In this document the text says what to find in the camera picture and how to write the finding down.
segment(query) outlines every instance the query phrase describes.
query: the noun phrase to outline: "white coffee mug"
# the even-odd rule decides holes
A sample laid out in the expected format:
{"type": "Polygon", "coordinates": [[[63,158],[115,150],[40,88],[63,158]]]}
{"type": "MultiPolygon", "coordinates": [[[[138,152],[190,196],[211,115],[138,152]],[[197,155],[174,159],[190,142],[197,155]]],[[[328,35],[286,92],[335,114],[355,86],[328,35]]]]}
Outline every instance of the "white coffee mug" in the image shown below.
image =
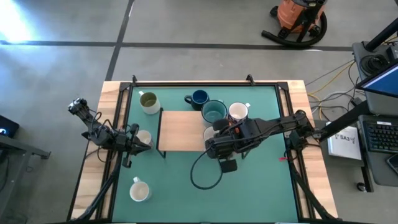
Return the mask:
{"type": "Polygon", "coordinates": [[[133,185],[130,188],[130,197],[136,202],[143,202],[148,200],[151,196],[151,191],[147,183],[141,181],[138,177],[133,178],[133,185]]]}
{"type": "Polygon", "coordinates": [[[146,130],[139,130],[137,133],[137,138],[144,144],[149,146],[154,146],[154,142],[152,141],[152,135],[149,131],[146,130]]]}
{"type": "Polygon", "coordinates": [[[228,109],[229,117],[233,121],[241,121],[242,119],[247,118],[249,114],[249,107],[250,107],[249,103],[245,104],[240,102],[233,103],[231,104],[231,106],[229,106],[228,109]]]}
{"type": "Polygon", "coordinates": [[[160,110],[160,102],[155,93],[144,93],[143,91],[138,93],[140,94],[139,104],[146,114],[156,114],[160,110]]]}
{"type": "Polygon", "coordinates": [[[213,127],[208,127],[205,129],[203,132],[203,140],[208,140],[210,138],[213,138],[215,134],[219,133],[219,131],[215,131],[213,127]]]}

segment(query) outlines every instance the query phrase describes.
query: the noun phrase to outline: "green mug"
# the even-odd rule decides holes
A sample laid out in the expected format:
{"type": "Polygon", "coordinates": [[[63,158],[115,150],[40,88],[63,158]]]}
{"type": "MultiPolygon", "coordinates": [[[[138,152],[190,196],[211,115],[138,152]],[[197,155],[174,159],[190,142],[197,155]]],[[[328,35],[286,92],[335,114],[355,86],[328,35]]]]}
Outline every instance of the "green mug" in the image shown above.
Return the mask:
{"type": "Polygon", "coordinates": [[[201,108],[201,115],[206,127],[210,127],[213,122],[225,119],[228,114],[225,104],[220,100],[210,100],[201,108]]]}

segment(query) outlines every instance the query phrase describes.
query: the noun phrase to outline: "monitor screen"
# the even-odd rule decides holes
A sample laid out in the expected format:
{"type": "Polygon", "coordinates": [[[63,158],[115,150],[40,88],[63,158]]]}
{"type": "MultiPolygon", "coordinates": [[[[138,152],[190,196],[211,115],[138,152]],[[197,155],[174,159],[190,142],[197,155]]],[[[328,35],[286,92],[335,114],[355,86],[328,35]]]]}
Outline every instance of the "monitor screen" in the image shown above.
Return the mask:
{"type": "Polygon", "coordinates": [[[19,124],[0,115],[0,135],[13,138],[19,128],[19,124]]]}
{"type": "Polygon", "coordinates": [[[398,63],[358,84],[359,89],[398,97],[398,63]]]}

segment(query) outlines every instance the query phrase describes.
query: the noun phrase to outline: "gray floor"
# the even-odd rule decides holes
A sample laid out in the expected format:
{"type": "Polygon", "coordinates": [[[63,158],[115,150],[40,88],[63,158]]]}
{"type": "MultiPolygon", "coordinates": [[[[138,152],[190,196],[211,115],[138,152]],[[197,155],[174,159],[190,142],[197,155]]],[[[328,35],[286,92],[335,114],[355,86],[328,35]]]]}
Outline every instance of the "gray floor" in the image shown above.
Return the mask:
{"type": "MultiPolygon", "coordinates": [[[[127,0],[5,2],[7,6],[14,2],[14,7],[4,12],[18,28],[0,26],[0,40],[20,34],[28,40],[115,42],[127,6],[127,0]]],[[[277,22],[268,16],[278,2],[136,0],[124,42],[274,45],[259,33],[278,30],[277,22]]],[[[318,45],[349,47],[369,40],[395,19],[397,12],[393,0],[330,1],[326,5],[329,28],[318,45]]],[[[10,206],[28,216],[28,223],[66,219],[86,146],[80,136],[85,127],[68,113],[67,105],[82,96],[96,108],[112,53],[113,47],[0,45],[0,114],[21,124],[19,139],[52,151],[48,161],[31,161],[34,170],[25,174],[10,206]]],[[[133,74],[140,80],[238,80],[250,73],[255,79],[309,82],[352,58],[351,52],[333,51],[122,48],[113,80],[130,80],[133,74]]],[[[334,74],[309,85],[308,92],[323,86],[334,74]]],[[[358,76],[355,66],[351,75],[354,79],[358,76]]],[[[345,71],[317,96],[350,88],[345,71]]],[[[347,102],[342,96],[325,105],[346,107],[347,102]]],[[[336,119],[344,111],[325,113],[336,119]]],[[[341,218],[398,222],[398,189],[376,185],[374,193],[358,192],[354,183],[361,180],[359,168],[325,160],[341,218]]]]}

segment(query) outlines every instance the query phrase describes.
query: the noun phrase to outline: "wooden board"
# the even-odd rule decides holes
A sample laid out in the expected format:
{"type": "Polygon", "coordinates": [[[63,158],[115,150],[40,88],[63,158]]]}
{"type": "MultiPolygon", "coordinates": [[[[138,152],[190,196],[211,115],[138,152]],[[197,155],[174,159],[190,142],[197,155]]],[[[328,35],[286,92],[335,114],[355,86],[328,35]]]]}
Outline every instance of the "wooden board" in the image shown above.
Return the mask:
{"type": "Polygon", "coordinates": [[[205,129],[200,111],[163,111],[159,150],[203,151],[205,129]],[[168,139],[178,139],[178,141],[168,141],[168,139]]]}
{"type": "MultiPolygon", "coordinates": [[[[182,83],[189,81],[164,81],[166,83],[182,83]]],[[[218,81],[195,81],[197,83],[203,82],[218,82],[218,81]]],[[[242,82],[237,80],[223,81],[223,82],[242,82]]],[[[305,85],[302,80],[270,80],[270,81],[257,81],[257,82],[287,82],[289,84],[290,98],[292,101],[293,111],[304,110],[307,113],[307,117],[310,122],[314,125],[313,117],[311,113],[310,103],[308,102],[307,92],[305,85]]],[[[99,99],[98,111],[103,112],[102,119],[113,120],[116,102],[118,99],[120,82],[104,82],[103,89],[101,92],[101,98],[99,99]]],[[[120,124],[124,117],[124,111],[126,107],[126,98],[124,97],[122,103],[122,110],[120,115],[120,124]]],[[[282,96],[282,104],[284,105],[284,113],[287,115],[287,104],[282,96]]],[[[88,151],[95,150],[96,147],[89,146],[88,151]]],[[[105,158],[105,152],[100,154],[102,158],[105,158]]],[[[333,216],[337,217],[337,211],[333,195],[330,188],[329,179],[326,173],[325,163],[323,162],[322,152],[320,148],[315,146],[309,146],[303,151],[303,158],[305,161],[305,168],[307,171],[308,182],[312,192],[315,194],[320,203],[326,208],[326,210],[333,216]]],[[[78,193],[75,199],[72,218],[78,217],[82,214],[85,208],[92,202],[95,195],[100,189],[102,173],[104,164],[100,162],[96,155],[89,157],[83,167],[83,172],[80,178],[80,185],[78,186],[78,193]]],[[[303,214],[304,217],[308,217],[308,208],[305,203],[305,196],[301,190],[299,190],[303,214]]],[[[106,198],[106,202],[109,202],[109,193],[106,198]]],[[[104,215],[107,215],[108,203],[104,205],[104,215]]]]}

